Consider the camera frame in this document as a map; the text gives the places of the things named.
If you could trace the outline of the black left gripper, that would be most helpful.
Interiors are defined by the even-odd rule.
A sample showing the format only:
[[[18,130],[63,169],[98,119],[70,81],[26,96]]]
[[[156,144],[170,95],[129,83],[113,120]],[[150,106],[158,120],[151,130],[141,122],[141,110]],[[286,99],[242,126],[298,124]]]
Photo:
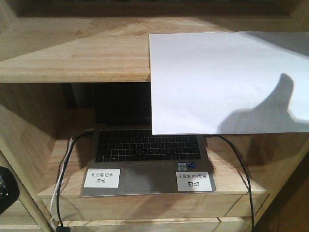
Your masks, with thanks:
[[[20,195],[18,183],[12,172],[6,167],[0,167],[0,213],[5,212]]]

